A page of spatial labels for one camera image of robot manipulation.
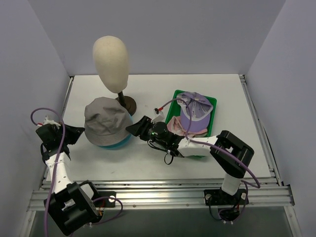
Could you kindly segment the teal bucket hat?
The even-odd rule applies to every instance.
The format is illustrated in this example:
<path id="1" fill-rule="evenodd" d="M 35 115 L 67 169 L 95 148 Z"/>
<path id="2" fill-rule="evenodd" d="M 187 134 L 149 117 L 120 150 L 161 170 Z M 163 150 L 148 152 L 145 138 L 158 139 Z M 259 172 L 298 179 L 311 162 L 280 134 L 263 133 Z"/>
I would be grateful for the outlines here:
<path id="1" fill-rule="evenodd" d="M 99 146 L 99 147 L 103 149 L 107 149 L 107 150 L 117 150 L 126 146 L 126 144 L 129 142 L 131 138 L 131 134 L 126 130 L 126 128 L 132 124 L 133 124 L 133 118 L 131 115 L 129 115 L 128 124 L 123 126 L 122 129 L 120 130 L 120 133 L 124 135 L 124 138 L 122 138 L 120 141 L 113 143 L 111 145 Z"/>

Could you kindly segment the grey bucket hat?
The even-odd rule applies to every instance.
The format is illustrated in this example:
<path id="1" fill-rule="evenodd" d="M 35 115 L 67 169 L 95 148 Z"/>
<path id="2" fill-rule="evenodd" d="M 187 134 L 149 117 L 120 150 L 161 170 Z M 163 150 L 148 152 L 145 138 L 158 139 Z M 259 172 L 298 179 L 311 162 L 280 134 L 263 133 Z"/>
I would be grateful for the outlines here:
<path id="1" fill-rule="evenodd" d="M 85 136 L 96 146 L 109 147 L 123 142 L 130 136 L 126 131 L 130 125 L 130 114 L 115 99 L 99 97 L 85 107 Z"/>

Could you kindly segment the purple baseball cap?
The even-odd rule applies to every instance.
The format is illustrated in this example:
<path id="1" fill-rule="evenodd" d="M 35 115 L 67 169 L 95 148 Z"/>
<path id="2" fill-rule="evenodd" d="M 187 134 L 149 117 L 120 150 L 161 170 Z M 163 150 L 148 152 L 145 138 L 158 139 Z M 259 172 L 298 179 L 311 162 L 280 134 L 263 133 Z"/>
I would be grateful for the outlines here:
<path id="1" fill-rule="evenodd" d="M 213 111 L 209 100 L 197 92 L 182 92 L 177 95 L 177 104 L 181 107 L 180 123 L 189 132 L 198 133 L 206 130 Z"/>

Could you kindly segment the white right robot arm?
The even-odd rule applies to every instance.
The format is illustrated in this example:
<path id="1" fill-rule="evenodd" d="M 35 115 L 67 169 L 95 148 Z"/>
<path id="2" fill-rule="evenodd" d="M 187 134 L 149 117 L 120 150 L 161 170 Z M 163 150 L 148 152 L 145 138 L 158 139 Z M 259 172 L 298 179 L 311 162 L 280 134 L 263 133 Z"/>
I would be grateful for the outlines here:
<path id="1" fill-rule="evenodd" d="M 152 122 L 144 116 L 128 126 L 126 131 L 148 145 L 156 143 L 157 146 L 151 147 L 167 153 L 171 158 L 211 155 L 226 173 L 219 192 L 220 200 L 226 204 L 237 198 L 241 181 L 249 172 L 248 166 L 254 156 L 254 150 L 249 145 L 227 130 L 217 136 L 187 138 L 169 131 L 165 122 Z"/>

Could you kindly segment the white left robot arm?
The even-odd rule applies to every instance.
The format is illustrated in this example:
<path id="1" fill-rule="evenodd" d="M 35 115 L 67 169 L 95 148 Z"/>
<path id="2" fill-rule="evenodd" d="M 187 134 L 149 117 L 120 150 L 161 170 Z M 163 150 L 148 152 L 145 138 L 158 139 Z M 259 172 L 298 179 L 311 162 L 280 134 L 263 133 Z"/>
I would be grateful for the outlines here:
<path id="1" fill-rule="evenodd" d="M 65 131 L 65 138 L 59 158 L 56 161 L 60 142 Z M 42 160 L 49 169 L 51 181 L 54 182 L 50 196 L 48 214 L 57 224 L 61 232 L 69 236 L 83 225 L 101 220 L 96 205 L 100 195 L 93 183 L 86 180 L 82 183 L 73 182 L 68 176 L 70 150 L 83 134 L 84 128 L 56 123 L 40 125 L 36 134 L 42 140 L 40 152 Z"/>

